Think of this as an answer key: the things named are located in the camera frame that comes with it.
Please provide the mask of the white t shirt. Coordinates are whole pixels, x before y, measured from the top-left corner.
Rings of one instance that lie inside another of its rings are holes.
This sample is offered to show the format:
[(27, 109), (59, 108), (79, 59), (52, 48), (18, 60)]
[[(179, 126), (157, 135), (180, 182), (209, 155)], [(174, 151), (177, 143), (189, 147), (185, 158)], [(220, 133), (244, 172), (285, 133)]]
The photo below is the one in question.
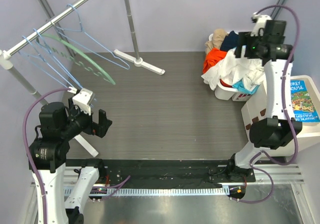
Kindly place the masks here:
[(230, 86), (243, 84), (244, 89), (254, 92), (256, 87), (266, 80), (266, 75), (262, 60), (244, 57), (245, 50), (243, 46), (240, 58), (235, 57), (235, 49), (229, 50), (222, 60), (202, 74), (203, 81), (212, 90), (215, 90), (218, 82), (222, 80)]

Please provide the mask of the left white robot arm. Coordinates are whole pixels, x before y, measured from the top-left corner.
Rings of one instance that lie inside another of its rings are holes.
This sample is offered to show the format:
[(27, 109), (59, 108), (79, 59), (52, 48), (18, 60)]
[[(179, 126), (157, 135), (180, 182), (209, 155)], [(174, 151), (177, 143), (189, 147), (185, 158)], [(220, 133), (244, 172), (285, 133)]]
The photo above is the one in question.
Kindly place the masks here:
[(83, 209), (95, 183), (102, 183), (107, 170), (101, 159), (91, 158), (82, 162), (75, 187), (65, 199), (64, 172), (69, 141), (84, 132), (103, 138), (112, 121), (106, 112), (99, 110), (98, 123), (93, 116), (72, 103), (62, 102), (42, 106), (39, 113), (39, 132), (29, 150), (37, 189), (39, 223), (83, 223)]

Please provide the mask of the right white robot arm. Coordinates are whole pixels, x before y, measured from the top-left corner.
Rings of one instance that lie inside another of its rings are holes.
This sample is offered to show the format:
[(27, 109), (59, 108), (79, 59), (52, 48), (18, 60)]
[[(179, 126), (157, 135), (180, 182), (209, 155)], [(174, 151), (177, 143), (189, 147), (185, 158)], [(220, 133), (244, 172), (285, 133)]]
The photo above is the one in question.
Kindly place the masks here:
[(284, 43), (285, 21), (257, 22), (252, 32), (240, 32), (235, 58), (262, 61), (266, 77), (265, 118), (253, 123), (244, 148), (228, 160), (225, 175), (231, 181), (243, 181), (253, 174), (253, 165), (267, 150), (297, 143), (302, 122), (297, 121), (291, 102), (291, 70), (294, 47)]

